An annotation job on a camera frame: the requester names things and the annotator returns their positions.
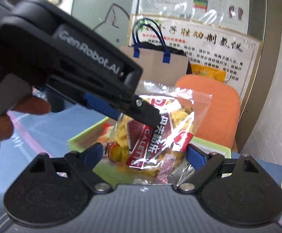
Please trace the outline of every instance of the plastic bag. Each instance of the plastic bag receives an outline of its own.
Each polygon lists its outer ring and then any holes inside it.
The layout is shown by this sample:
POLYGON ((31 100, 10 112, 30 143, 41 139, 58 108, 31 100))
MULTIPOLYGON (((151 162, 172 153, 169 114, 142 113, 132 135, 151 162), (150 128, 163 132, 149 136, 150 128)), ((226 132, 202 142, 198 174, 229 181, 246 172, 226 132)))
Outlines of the plastic bag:
POLYGON ((152 128, 122 114, 106 154, 120 172, 134 175, 135 180, 170 183, 168 177, 175 171, 182 172, 178 178, 185 174, 186 147, 207 113, 211 96, 149 82, 141 82, 137 94, 160 110, 161 122, 152 128))

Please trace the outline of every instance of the blue bag handle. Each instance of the blue bag handle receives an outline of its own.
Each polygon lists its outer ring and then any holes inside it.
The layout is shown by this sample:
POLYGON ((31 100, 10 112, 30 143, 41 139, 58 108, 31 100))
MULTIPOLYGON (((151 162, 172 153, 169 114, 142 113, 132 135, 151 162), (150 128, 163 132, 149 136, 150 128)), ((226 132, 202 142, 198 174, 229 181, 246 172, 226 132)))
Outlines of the blue bag handle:
MULTIPOLYGON (((134 39, 134 44, 135 44, 134 29, 135 29, 135 27, 137 26, 138 22, 140 22, 140 21, 142 21, 142 20, 151 21, 152 23, 154 23, 154 24, 156 25, 157 29, 159 30, 160 37, 162 38, 162 42, 163 42, 163 43, 161 42, 162 46, 167 46, 166 43, 165 43, 165 40, 164 40, 164 36, 162 35, 162 31, 161 31, 160 27, 158 26, 158 24, 157 24, 154 20, 152 20, 152 19, 150 19, 150 18, 141 18, 141 19, 139 19, 137 22, 135 22, 134 27, 133 27, 133 29, 132 29, 132 37, 133 37, 133 39, 134 39)), ((142 25, 140 25, 139 28, 140 28, 141 26, 148 26, 148 23, 147 23, 147 24, 142 24, 142 25)), ((137 43, 140 43, 138 34, 137 34, 137 43)))
MULTIPOLYGON (((151 20, 151 19, 148 19, 148 18, 143 18, 142 20, 144 20, 144 19, 147 19, 147 20, 150 20, 150 21, 152 21, 157 27, 158 27, 158 25, 156 24, 156 22, 154 22, 153 20, 151 20)), ((135 26, 137 25, 137 23, 140 21, 140 20, 138 20, 136 23, 135 23, 135 25, 134 25, 134 27, 133 27, 133 30, 132 30, 132 38, 133 38, 133 41, 134 41, 134 57, 135 58, 139 58, 140 57, 140 50, 139 50, 139 47, 140 47, 140 44, 141 44, 141 42, 140 42, 140 40, 139 40, 139 37, 138 37, 138 35, 137 35, 137 40, 136 40, 136 38, 135 38, 135 36, 134 36, 134 29, 135 29, 135 26)), ((159 32, 161 33, 161 35, 159 35, 158 34, 158 32, 154 29, 154 27, 152 27, 151 25, 149 25, 149 24, 141 24, 140 26, 139 26, 139 28, 137 29, 137 31, 136 31, 136 34, 137 34, 137 32, 138 32, 138 30, 140 29, 140 27, 141 26, 147 26, 147 27, 149 27, 155 34, 156 34, 156 36, 158 37, 158 39, 159 39, 159 41, 161 42, 161 44, 162 44, 162 46, 164 47, 164 57, 163 57, 163 63, 170 63, 170 50, 167 48, 167 45, 166 45, 166 43, 165 43, 165 40, 164 40, 164 38, 163 38, 163 35, 162 35, 162 31, 160 30, 160 28, 158 27, 158 29, 159 29, 159 32)))

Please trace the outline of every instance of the orange seat cushion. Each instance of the orange seat cushion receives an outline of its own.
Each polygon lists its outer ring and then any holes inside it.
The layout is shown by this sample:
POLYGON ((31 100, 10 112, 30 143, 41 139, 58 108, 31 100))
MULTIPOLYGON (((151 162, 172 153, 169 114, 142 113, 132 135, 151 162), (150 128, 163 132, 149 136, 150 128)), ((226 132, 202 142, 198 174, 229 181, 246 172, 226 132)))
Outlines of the orange seat cushion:
POLYGON ((199 75, 185 75, 176 87, 212 95, 211 105, 197 137, 232 148, 240 115, 238 93, 232 87, 199 75))

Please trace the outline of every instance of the yellow package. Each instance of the yellow package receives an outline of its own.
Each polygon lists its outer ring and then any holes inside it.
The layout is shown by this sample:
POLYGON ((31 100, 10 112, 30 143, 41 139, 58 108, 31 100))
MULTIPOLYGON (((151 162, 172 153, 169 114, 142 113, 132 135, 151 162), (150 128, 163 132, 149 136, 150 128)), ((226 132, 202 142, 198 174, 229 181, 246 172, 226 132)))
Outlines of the yellow package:
POLYGON ((186 147, 209 106, 208 95, 194 94, 203 95, 205 102, 197 108, 202 109, 201 113, 194 111, 198 102, 193 100, 192 90, 178 88, 172 94, 169 91, 166 95, 141 95, 159 109, 161 121, 152 128, 121 115, 106 147, 109 160, 121 172, 135 173, 147 183, 168 183, 168 175, 185 160, 186 147))
POLYGON ((211 68, 209 66, 203 66, 199 64, 191 64, 192 74, 205 76, 220 82, 225 82, 226 71, 211 68))

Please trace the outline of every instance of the blue table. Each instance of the blue table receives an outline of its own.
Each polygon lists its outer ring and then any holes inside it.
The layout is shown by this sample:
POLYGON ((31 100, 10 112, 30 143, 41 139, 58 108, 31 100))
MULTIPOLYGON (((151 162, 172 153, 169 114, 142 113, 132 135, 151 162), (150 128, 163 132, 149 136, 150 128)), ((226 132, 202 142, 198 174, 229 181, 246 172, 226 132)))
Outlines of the blue table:
MULTIPOLYGON (((27 164, 40 152, 61 157, 68 152, 66 141, 101 120, 104 116, 80 106, 45 116, 10 113, 15 131, 2 142, 0 151, 0 232, 11 223, 3 208, 3 194, 27 164)), ((258 160, 277 183, 282 179, 282 166, 258 160)))

